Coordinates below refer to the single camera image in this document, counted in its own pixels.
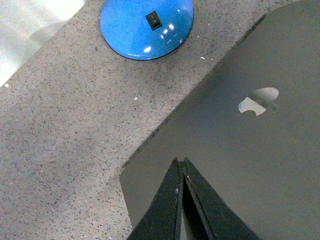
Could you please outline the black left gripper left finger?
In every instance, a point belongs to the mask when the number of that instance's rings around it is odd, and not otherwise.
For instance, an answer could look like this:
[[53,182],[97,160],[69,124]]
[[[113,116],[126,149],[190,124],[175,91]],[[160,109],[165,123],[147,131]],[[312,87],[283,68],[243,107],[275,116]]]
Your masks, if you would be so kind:
[[181,237],[184,179],[174,158],[149,208],[128,236],[129,240],[179,240]]

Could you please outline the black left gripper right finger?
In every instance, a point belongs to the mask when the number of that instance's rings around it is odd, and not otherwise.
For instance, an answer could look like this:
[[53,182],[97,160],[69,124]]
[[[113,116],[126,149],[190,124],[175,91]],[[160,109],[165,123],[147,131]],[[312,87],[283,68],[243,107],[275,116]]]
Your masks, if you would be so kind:
[[260,237],[248,227],[223,201],[193,163],[185,158],[184,176],[200,219],[210,230],[212,240],[259,240]]

